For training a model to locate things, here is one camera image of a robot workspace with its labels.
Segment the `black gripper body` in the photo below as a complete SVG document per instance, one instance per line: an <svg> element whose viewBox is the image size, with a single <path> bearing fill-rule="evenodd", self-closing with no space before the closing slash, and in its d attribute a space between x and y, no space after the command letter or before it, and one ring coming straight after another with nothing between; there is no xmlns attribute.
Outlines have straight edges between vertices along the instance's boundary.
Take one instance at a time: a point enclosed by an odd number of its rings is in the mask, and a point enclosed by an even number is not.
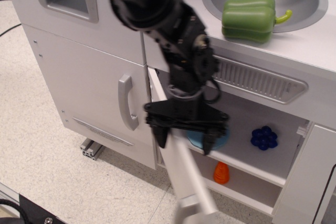
<svg viewBox="0 0 336 224"><path fill-rule="evenodd" d="M203 98L182 101L169 98L144 105L146 122L151 127L175 128L218 136L226 134L229 116L205 102Z"/></svg>

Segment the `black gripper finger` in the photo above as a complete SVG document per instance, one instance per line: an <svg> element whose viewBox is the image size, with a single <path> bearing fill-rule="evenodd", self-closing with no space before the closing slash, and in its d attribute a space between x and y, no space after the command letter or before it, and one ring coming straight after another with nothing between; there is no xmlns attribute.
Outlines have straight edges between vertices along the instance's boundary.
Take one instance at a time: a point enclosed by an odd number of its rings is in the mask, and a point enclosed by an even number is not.
<svg viewBox="0 0 336 224"><path fill-rule="evenodd" d="M203 134L202 138L202 150L204 155L208 155L214 147L221 143L222 133L216 129L210 129Z"/></svg>
<svg viewBox="0 0 336 224"><path fill-rule="evenodd" d="M152 133L156 142L158 143L160 148L165 148L167 136L169 133L168 127L161 127L161 126L152 126Z"/></svg>

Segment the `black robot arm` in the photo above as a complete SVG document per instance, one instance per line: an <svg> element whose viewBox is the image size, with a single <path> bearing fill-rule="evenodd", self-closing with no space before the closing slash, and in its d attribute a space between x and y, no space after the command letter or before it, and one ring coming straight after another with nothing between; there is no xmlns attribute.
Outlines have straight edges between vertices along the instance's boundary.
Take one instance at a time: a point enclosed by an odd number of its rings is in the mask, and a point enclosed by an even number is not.
<svg viewBox="0 0 336 224"><path fill-rule="evenodd" d="M151 37L169 67L170 98L144 106L155 140L165 147L171 129L201 132L208 155L226 134L228 115L213 108L220 95L208 100L204 88L214 82L219 62L213 55L205 26L183 0L110 0L126 27Z"/></svg>

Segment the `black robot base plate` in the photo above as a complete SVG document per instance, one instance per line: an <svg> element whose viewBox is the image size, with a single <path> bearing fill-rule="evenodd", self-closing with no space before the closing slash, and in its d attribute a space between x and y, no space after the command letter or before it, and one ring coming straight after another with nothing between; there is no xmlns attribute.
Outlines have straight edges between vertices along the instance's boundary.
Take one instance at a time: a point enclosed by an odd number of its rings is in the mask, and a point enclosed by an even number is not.
<svg viewBox="0 0 336 224"><path fill-rule="evenodd" d="M1 217L1 223L65 224L59 217L53 215L22 195L19 196L19 203L8 199L1 199L1 206L2 205L18 211L19 217Z"/></svg>

